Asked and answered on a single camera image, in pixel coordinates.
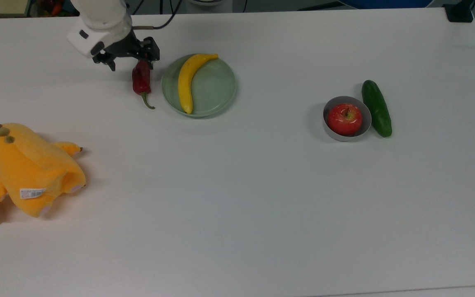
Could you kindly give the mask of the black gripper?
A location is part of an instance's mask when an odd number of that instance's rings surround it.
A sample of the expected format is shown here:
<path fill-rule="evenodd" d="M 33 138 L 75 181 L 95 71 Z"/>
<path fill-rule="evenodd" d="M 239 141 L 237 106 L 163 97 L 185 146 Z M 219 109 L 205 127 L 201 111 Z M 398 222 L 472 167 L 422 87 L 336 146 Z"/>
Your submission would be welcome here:
<path fill-rule="evenodd" d="M 160 49 L 153 37 L 149 36 L 140 41 L 134 34 L 128 34 L 124 39 L 107 47 L 100 42 L 92 49 L 94 63 L 106 64 L 113 72 L 116 71 L 117 57 L 146 61 L 149 69 L 153 70 L 153 62 L 160 60 Z"/>

